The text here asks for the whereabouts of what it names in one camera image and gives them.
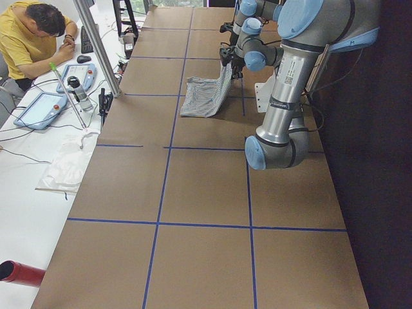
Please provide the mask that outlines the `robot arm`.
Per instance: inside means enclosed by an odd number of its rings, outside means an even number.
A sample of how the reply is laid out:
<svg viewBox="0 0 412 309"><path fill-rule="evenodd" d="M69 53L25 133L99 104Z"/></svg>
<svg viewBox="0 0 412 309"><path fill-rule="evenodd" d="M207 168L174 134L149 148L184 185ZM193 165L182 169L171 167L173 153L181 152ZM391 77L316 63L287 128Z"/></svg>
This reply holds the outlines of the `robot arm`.
<svg viewBox="0 0 412 309"><path fill-rule="evenodd" d="M323 51L363 49L377 40L380 1L239 1L230 32L230 48L221 61L232 76L243 68L271 66L261 86L267 107L263 123L245 142L249 166L256 170L289 168L308 152L301 95Z"/></svg>
<svg viewBox="0 0 412 309"><path fill-rule="evenodd" d="M232 21L223 23L220 26L220 32L230 32L229 44L235 46L241 33L241 27L246 19L254 17L264 23L267 21L277 21L284 3L285 1L236 1Z"/></svg>

